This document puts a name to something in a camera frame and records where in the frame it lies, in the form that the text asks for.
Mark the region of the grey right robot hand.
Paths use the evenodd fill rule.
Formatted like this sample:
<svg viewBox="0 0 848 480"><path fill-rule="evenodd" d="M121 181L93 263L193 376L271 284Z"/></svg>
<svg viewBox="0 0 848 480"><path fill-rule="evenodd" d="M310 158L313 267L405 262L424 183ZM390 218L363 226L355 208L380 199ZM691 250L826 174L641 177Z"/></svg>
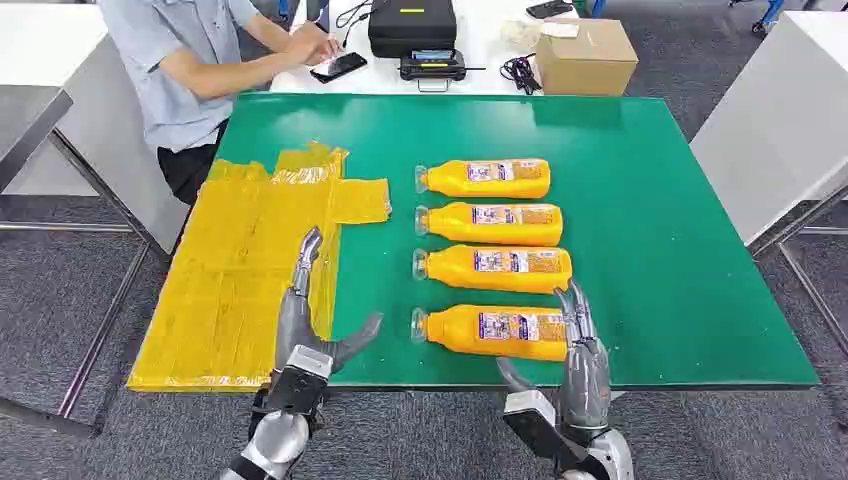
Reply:
<svg viewBox="0 0 848 480"><path fill-rule="evenodd" d="M565 290L555 288L554 295L565 317L564 384L559 403L552 405L540 390L518 374L508 358L498 357L498 370L510 390L504 413L528 411L554 426L555 414L559 412L567 427L594 433L608 426L611 402L608 354L579 284L571 279Z"/></svg>

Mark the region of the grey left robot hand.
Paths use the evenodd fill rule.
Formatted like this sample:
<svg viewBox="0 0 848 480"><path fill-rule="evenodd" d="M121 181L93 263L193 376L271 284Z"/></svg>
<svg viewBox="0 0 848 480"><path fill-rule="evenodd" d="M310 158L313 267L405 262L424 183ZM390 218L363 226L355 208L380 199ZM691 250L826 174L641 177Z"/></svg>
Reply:
<svg viewBox="0 0 848 480"><path fill-rule="evenodd" d="M317 226L304 235L294 264L292 281L284 291L278 320L273 375L281 372L297 345L303 345L332 359L333 374L365 349L380 331L384 315L373 312L354 333L341 340L324 340L313 330L308 303L313 263L319 257L323 236Z"/></svg>

